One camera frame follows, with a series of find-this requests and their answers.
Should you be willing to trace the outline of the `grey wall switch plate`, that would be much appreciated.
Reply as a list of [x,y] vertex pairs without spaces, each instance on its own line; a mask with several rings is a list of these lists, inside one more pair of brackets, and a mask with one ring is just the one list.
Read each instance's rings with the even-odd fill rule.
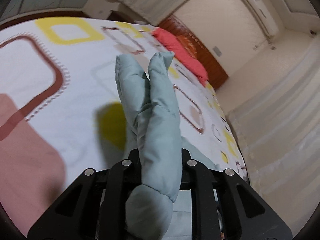
[[215,46],[215,47],[213,48],[213,52],[214,52],[218,57],[220,57],[220,56],[222,55],[221,50],[220,50],[217,46]]

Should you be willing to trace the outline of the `red pillow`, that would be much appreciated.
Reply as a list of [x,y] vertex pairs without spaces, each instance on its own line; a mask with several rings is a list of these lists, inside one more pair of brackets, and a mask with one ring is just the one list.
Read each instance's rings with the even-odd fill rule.
[[178,61],[197,77],[203,87],[206,86],[209,77],[205,67],[198,59],[189,54],[175,35],[159,27],[154,29],[151,35],[165,46],[167,50],[174,52]]

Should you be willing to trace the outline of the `brown wooden headboard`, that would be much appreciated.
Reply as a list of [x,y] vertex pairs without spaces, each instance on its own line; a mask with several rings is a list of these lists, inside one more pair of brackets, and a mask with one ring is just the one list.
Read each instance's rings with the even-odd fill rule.
[[193,55],[202,63],[209,77],[209,83],[215,90],[219,89],[228,79],[228,75],[216,58],[198,39],[198,37],[175,15],[171,14],[159,25],[160,28],[175,36],[183,36],[194,47]]

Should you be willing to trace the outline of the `white wall air conditioner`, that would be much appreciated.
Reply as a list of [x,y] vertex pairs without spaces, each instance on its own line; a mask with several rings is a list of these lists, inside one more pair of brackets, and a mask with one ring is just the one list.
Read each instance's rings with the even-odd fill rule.
[[252,13],[259,27],[267,38],[274,38],[278,33],[278,26],[262,0],[242,0]]

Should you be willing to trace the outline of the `white striped curtain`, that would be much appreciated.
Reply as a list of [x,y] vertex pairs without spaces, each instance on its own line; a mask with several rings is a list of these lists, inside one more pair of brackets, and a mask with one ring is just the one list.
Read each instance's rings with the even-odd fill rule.
[[228,118],[251,186],[296,235],[319,204],[319,38]]

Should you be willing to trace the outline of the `mint green quilted jacket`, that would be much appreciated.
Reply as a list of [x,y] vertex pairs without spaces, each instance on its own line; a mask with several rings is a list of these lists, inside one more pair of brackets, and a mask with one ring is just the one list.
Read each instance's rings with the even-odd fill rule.
[[140,239],[191,239],[191,193],[180,191],[182,150],[210,169],[219,166],[180,132],[168,69],[174,55],[156,53],[147,70],[130,54],[116,58],[117,90],[126,118],[126,150],[139,150],[142,183],[126,201],[128,231]]

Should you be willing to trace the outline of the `white patterned bed sheet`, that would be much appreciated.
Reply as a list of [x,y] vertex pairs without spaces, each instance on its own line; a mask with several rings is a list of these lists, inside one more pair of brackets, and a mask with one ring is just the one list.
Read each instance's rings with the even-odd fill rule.
[[[26,236],[87,167],[127,154],[114,68],[119,54],[146,68],[167,49],[151,25],[50,17],[1,31],[1,218]],[[222,171],[245,162],[209,83],[177,58],[169,67],[182,135]]]

